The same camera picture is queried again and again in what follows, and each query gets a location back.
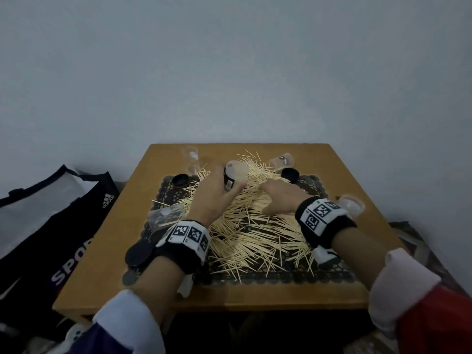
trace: black adidas bag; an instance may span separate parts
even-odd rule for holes
[[[73,324],[51,309],[118,197],[109,173],[63,165],[0,200],[0,322],[62,341]]]

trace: adidas logo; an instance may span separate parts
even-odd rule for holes
[[[103,208],[106,208],[108,204],[115,198],[115,195],[105,194],[105,198],[103,199]]]

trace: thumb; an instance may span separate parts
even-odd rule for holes
[[[246,185],[247,185],[247,182],[245,181],[235,182],[233,185],[233,188],[223,195],[223,198],[227,206],[229,206],[229,204],[235,199],[235,197],[238,196],[242,190],[244,190]]]
[[[265,208],[261,210],[261,214],[266,216],[272,216],[277,214],[277,207],[274,204],[274,201],[268,204]]]

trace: blue sleeve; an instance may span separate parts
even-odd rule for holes
[[[73,354],[163,354],[161,331],[148,307],[131,290],[109,300],[93,325],[71,347]]]

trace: table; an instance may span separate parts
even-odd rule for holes
[[[212,159],[238,159],[245,149],[262,161],[284,153],[295,158],[301,174],[317,175],[331,200],[351,194],[366,208],[358,227],[387,249],[401,247],[387,221],[329,144],[189,144],[198,147],[201,165]],[[95,235],[53,309],[88,324],[92,316],[119,291],[127,270],[124,256],[139,238],[163,177],[184,172],[182,144],[152,144]],[[368,291],[360,282],[313,284],[249,284],[199,286],[190,297],[176,300],[174,311],[288,310],[367,308]]]

